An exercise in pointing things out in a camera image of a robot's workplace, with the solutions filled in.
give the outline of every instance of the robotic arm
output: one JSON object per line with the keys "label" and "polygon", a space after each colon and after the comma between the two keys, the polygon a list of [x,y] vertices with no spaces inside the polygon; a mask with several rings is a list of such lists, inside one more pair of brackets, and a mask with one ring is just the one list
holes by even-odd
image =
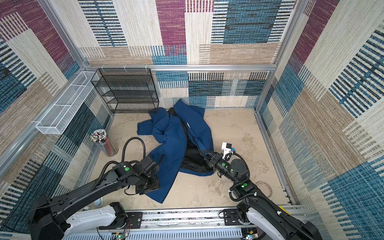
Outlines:
{"label": "robotic arm", "polygon": [[[225,176],[233,182],[229,196],[233,201],[240,202],[237,205],[237,217],[240,223],[255,224],[274,240],[322,240],[313,224],[310,222],[303,224],[286,213],[252,183],[249,179],[248,166],[240,155],[229,150],[225,155],[208,151],[202,152],[202,155],[208,165],[218,171],[219,177]],[[229,163],[231,156],[237,156],[239,159]],[[110,164],[115,166],[105,172]],[[102,209],[77,211],[96,199],[129,185],[136,186],[136,194],[146,194],[159,189],[159,180],[156,176],[158,168],[149,156],[141,161],[121,163],[110,161],[96,180],[52,199],[47,199],[46,196],[39,197],[35,200],[29,215],[32,240],[60,240],[69,234],[95,226],[103,226],[99,229],[124,228],[128,217],[118,202]]]}

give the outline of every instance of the blue jacket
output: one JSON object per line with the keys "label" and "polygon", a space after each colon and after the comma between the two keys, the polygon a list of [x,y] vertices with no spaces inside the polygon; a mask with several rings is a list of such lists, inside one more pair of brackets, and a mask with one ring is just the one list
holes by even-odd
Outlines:
{"label": "blue jacket", "polygon": [[153,135],[159,143],[162,143],[149,153],[149,156],[160,166],[157,174],[160,189],[147,194],[160,203],[163,203],[179,170],[200,176],[213,174],[213,171],[202,174],[191,169],[180,168],[187,150],[188,139],[201,151],[214,150],[211,129],[203,119],[205,110],[188,106],[181,100],[174,105],[174,110],[178,116],[170,115],[164,108],[150,111],[151,119],[137,124],[138,135]]}

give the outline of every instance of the white wire basket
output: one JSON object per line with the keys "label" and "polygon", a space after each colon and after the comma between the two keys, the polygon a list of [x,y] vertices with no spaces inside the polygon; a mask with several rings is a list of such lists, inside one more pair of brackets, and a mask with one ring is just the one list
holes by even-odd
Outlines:
{"label": "white wire basket", "polygon": [[91,79],[97,81],[95,72],[83,71],[79,74],[63,95],[44,115],[36,128],[42,134],[63,134],[93,88]]}

